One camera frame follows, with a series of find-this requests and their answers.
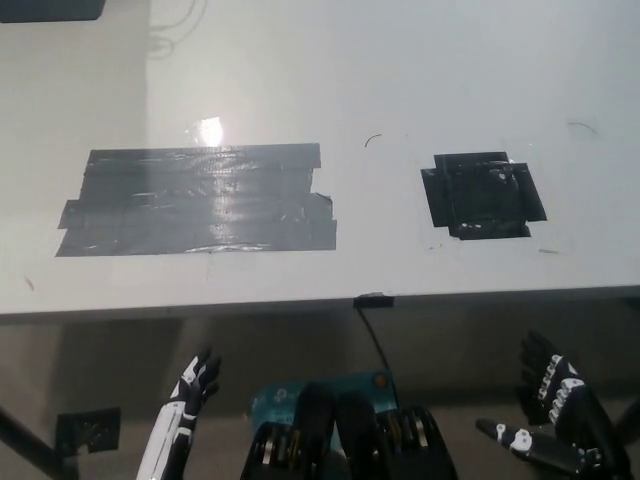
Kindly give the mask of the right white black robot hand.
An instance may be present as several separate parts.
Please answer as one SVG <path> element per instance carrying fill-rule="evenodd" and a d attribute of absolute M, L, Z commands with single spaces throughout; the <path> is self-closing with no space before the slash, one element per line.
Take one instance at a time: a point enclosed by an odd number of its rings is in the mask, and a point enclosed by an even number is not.
<path fill-rule="evenodd" d="M 543 335 L 521 342 L 524 383 L 517 397 L 530 426 L 550 425 L 552 435 L 481 418 L 476 428 L 516 458 L 568 479 L 632 479 L 630 443 L 586 379 Z"/>

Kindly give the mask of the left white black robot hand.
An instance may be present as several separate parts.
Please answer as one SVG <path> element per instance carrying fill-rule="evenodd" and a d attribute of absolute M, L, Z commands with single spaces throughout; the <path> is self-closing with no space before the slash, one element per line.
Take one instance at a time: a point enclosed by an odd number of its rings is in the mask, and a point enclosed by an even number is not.
<path fill-rule="evenodd" d="M 221 356 L 210 347 L 189 362 L 169 400 L 159 410 L 149 436 L 137 480 L 182 479 L 190 455 L 198 416 L 218 389 Z"/>

